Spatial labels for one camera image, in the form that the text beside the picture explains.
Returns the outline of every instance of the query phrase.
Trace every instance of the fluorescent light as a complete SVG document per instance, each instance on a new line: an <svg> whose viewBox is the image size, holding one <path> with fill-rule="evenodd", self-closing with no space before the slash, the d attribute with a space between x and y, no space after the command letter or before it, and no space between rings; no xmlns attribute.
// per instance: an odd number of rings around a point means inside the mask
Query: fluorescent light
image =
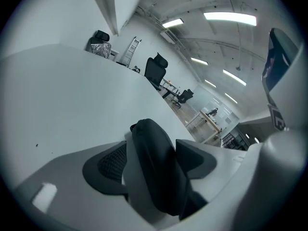
<svg viewBox="0 0 308 231"><path fill-rule="evenodd" d="M206 79L205 79L205 81L206 81L208 84L210 84L210 85L212 85L213 87L216 88L216 86L215 86L214 84L212 84L211 82L207 81Z"/></svg>
<svg viewBox="0 0 308 231"><path fill-rule="evenodd" d="M167 23L164 23L163 27L167 28L167 27L176 26L176 25L180 25L180 24L183 24L182 19L176 19L174 21L169 21Z"/></svg>
<svg viewBox="0 0 308 231"><path fill-rule="evenodd" d="M199 63L201 63L201 64L208 65L208 63L205 62L205 61L201 61L201 60L199 60L199 59L195 59L195 58L192 58L192 57L191 57L191 59L192 59L193 61L195 61L195 62L199 62Z"/></svg>
<svg viewBox="0 0 308 231"><path fill-rule="evenodd" d="M235 75L229 73L228 71L226 70L223 70L223 72L226 74L226 75L229 75L230 77L232 77L233 79L236 79L238 82L240 82L242 85L246 86L246 82L242 81L240 78L236 77Z"/></svg>
<svg viewBox="0 0 308 231"><path fill-rule="evenodd" d="M253 15L243 13L230 13L230 12L211 12L204 13L207 20L224 20L224 21L236 21L249 24L252 26L257 25L257 19Z"/></svg>
<svg viewBox="0 0 308 231"><path fill-rule="evenodd" d="M228 94L226 94L229 98L231 98L235 103L237 103L232 97L230 97Z"/></svg>
<svg viewBox="0 0 308 231"><path fill-rule="evenodd" d="M231 114L231 112L229 111L229 110L227 110L225 107L223 107L226 111L228 111L229 112L229 114Z"/></svg>

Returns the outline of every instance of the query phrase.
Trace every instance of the floor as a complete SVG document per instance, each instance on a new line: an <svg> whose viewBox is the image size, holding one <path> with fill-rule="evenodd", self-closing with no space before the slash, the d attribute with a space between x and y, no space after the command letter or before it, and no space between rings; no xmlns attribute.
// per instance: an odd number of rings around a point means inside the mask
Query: floor
<svg viewBox="0 0 308 231"><path fill-rule="evenodd" d="M160 91L161 95L166 93L165 89ZM169 95L165 98L165 101L168 103L173 112L178 116L180 121L186 125L196 114L197 112L192 109L187 103L182 103L181 108L178 108L174 105L174 102L171 100L173 96ZM213 134L212 128L205 122L201 117L196 118L188 127L187 130L190 132L192 137L196 142L202 142Z"/></svg>

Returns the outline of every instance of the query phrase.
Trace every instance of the ladder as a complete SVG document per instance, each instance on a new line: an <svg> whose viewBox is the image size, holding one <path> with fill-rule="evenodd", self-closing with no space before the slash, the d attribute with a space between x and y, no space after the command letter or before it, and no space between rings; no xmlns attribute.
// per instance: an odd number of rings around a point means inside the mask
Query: ladder
<svg viewBox="0 0 308 231"><path fill-rule="evenodd" d="M133 38L128 50L126 53L122 56L121 63L126 64L126 67L129 67L130 61L133 58L133 55L135 51L137 50L139 44L141 42L140 40L137 40L136 37Z"/></svg>

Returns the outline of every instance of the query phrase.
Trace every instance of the ceiling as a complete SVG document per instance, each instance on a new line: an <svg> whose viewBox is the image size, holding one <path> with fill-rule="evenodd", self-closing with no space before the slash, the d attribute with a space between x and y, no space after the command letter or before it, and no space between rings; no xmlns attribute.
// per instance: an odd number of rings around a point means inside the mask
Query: ceiling
<svg viewBox="0 0 308 231"><path fill-rule="evenodd" d="M181 18L182 25L169 29L180 39L184 46L182 53L189 59L199 80L212 82L217 86L215 91L223 95L228 93L238 105L246 107L266 102L261 73L267 57L270 29L282 29L295 44L299 44L295 26L277 0L141 0L139 6L161 23ZM208 21L203 15L205 12L233 11L256 16L257 26ZM191 57L207 61L208 66L191 61ZM227 76L223 69L247 85Z"/></svg>

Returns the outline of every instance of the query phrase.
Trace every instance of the person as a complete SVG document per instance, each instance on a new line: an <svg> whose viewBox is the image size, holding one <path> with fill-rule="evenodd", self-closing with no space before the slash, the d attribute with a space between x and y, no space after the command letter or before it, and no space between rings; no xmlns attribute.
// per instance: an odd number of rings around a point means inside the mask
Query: person
<svg viewBox="0 0 308 231"><path fill-rule="evenodd" d="M211 111L210 113L208 113L207 115L216 116L217 110L218 110L218 108L212 110L212 111Z"/></svg>

